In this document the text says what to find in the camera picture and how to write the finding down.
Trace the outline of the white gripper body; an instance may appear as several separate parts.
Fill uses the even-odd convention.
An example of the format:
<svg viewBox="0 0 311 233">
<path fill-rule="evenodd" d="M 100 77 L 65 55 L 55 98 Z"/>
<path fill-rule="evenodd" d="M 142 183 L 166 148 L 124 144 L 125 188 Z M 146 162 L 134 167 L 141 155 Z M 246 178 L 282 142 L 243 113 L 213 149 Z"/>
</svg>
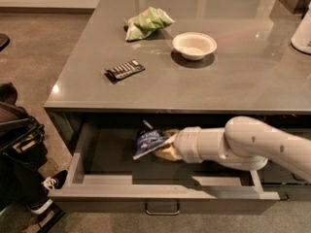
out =
<svg viewBox="0 0 311 233">
<path fill-rule="evenodd" d="M 187 127 L 177 134 L 174 141 L 174 147 L 178 155 L 187 163 L 202 162 L 197 146 L 200 130 L 200 127 Z"/>
</svg>

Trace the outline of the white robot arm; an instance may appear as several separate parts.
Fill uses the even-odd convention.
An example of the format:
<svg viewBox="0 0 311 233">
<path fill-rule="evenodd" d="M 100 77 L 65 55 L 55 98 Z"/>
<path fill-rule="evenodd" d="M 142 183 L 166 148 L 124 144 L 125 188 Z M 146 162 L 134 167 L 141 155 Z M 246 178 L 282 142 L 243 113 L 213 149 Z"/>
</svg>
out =
<svg viewBox="0 0 311 233">
<path fill-rule="evenodd" d="M 175 131 L 155 155 L 187 163 L 214 161 L 243 171 L 260 170 L 273 161 L 311 182 L 311 141 L 248 116 L 236 116 L 223 128 Z"/>
</svg>

